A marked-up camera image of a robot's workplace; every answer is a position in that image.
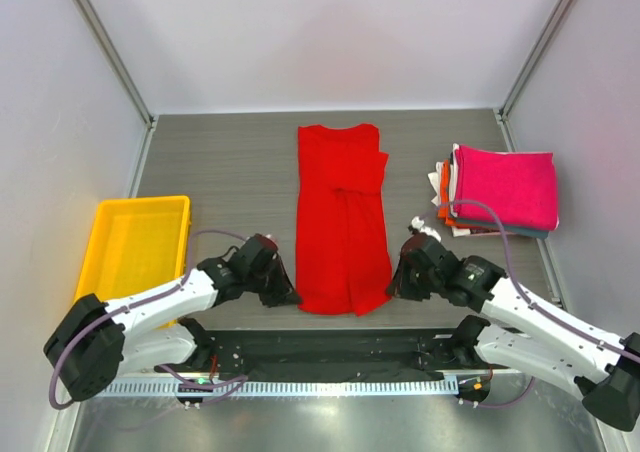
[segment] stack of folded clothes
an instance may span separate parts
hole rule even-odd
[[[487,152],[453,145],[429,174],[433,203],[476,200],[491,207],[510,234],[545,239],[558,227],[558,188],[551,153]],[[473,204],[438,209],[455,237],[496,235],[491,215]]]

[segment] black motor joint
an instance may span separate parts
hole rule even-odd
[[[400,261],[387,294],[401,299],[425,300],[442,293],[461,261],[437,239],[415,233],[400,250]]]
[[[219,290],[216,304],[237,299],[243,292],[254,292],[267,307],[299,304],[284,268],[278,246],[269,237],[255,234],[231,255],[206,259],[198,265],[213,280]]]

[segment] gray table surface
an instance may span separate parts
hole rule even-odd
[[[298,196],[297,128],[323,124],[346,128],[372,123],[380,150],[389,153],[383,187],[389,254],[398,259],[411,218],[430,206],[427,173],[450,154],[454,142],[505,150],[491,110],[293,112],[161,116],[143,170],[139,196],[184,194],[192,200],[192,230],[216,227],[243,235],[272,234],[295,280]],[[481,255],[504,264],[499,237],[453,238],[429,219],[443,243],[459,257]],[[232,239],[202,237],[198,258],[220,255]],[[534,240],[510,238],[521,282],[548,298],[542,260]],[[210,329],[357,327],[455,327],[469,313],[440,298],[422,303],[392,300],[364,317],[316,316],[295,307],[267,309],[258,298],[241,299],[198,313]]]

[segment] white wall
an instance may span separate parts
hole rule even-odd
[[[155,113],[502,105],[556,0],[92,0]]]
[[[0,0],[0,437],[42,451],[45,341],[68,310],[96,204],[127,192],[144,125],[72,0]]]
[[[638,0],[578,0],[511,116],[521,149],[556,155],[570,309],[623,336],[640,332],[639,57]]]

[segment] orange cloth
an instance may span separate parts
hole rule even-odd
[[[442,176],[440,177],[440,203],[449,202],[449,181],[451,180],[451,168],[449,160],[445,160],[442,164]],[[451,215],[449,206],[440,207],[438,209],[438,218],[444,219],[444,225],[449,227],[459,227],[461,229],[483,229],[486,227],[473,225],[459,225]]]

